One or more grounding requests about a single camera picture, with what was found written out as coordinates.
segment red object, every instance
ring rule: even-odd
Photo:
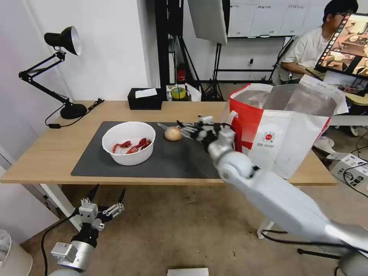
[[[141,150],[144,150],[145,148],[147,148],[151,143],[152,143],[151,140],[147,140],[147,142],[143,145],[143,147],[141,148]]]
[[[242,147],[246,147],[249,150],[252,148],[263,115],[263,109],[243,104],[231,97],[233,94],[243,90],[249,85],[250,84],[232,93],[229,99],[230,112],[234,110],[238,114],[238,117],[234,118],[231,125],[236,133],[235,149],[239,152],[243,152]]]
[[[176,80],[178,82],[185,82],[185,76],[186,76],[185,68],[179,68],[179,70],[176,73]]]
[[[115,146],[112,148],[112,153],[115,153],[116,148],[117,148],[118,146],[121,146],[121,144],[115,144]]]
[[[139,148],[132,147],[126,154],[136,153],[139,150]]]
[[[130,148],[131,147],[131,141],[127,141],[125,143],[122,143],[120,145],[121,148]]]
[[[139,141],[139,144],[134,146],[133,148],[140,148],[141,146],[144,146],[144,144],[147,142],[147,139],[146,138],[142,138],[140,141]]]
[[[138,152],[138,151],[139,151],[139,148],[140,148],[141,146],[144,146],[144,145],[146,144],[146,142],[147,142],[147,139],[146,139],[146,138],[142,138],[142,139],[139,141],[138,145],[136,145],[136,146],[132,147],[130,150],[128,150],[128,152],[127,152],[126,154],[131,154],[131,153],[136,153],[136,152]]]

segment robotic arm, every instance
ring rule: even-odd
[[[203,124],[207,128],[211,125],[212,129],[204,129]],[[210,142],[215,126],[209,117],[201,117],[199,129],[192,138],[209,145],[208,153],[225,183],[237,187],[249,202],[289,234],[311,242],[346,245],[347,249],[333,248],[342,256],[339,261],[341,271],[347,276],[367,275],[366,229],[331,221],[312,198],[275,173],[259,169],[244,154],[234,151],[233,130],[222,129],[217,140]]]
[[[65,267],[50,274],[50,276],[81,276],[89,266],[92,252],[97,246],[99,232],[105,228],[105,223],[111,221],[124,211],[125,189],[118,202],[111,207],[98,206],[92,203],[99,185],[96,185],[87,198],[81,199],[78,209],[82,228],[71,239],[71,243],[57,242],[51,250],[51,255],[57,259],[57,264]]]

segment logo on bag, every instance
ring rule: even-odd
[[[273,143],[275,139],[275,134],[273,132],[265,132],[265,134],[262,137],[263,143]]]

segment table leg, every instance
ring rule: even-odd
[[[267,218],[265,218],[262,223],[261,226],[258,228],[257,230],[257,235],[258,238],[260,240],[264,239],[265,237],[262,235],[262,231],[263,230],[271,230],[272,226],[274,225],[274,222],[272,220],[269,220]]]
[[[47,195],[56,203],[56,205],[60,208],[60,210],[64,213],[65,216],[70,216],[74,207],[70,203],[69,199],[65,196],[62,190],[59,188],[57,184],[40,184],[41,187],[45,190]],[[70,222],[74,227],[80,231],[81,227],[79,224],[81,223],[79,215],[70,219]]]

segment white bowl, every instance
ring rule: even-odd
[[[151,156],[155,137],[156,132],[149,124],[126,122],[110,128],[105,133],[102,137],[102,147],[120,165],[132,166],[146,161]],[[116,144],[131,141],[131,145],[135,146],[142,138],[149,139],[152,143],[136,153],[125,154],[130,148],[123,149],[120,147],[116,149],[116,153],[112,153],[112,149]]]

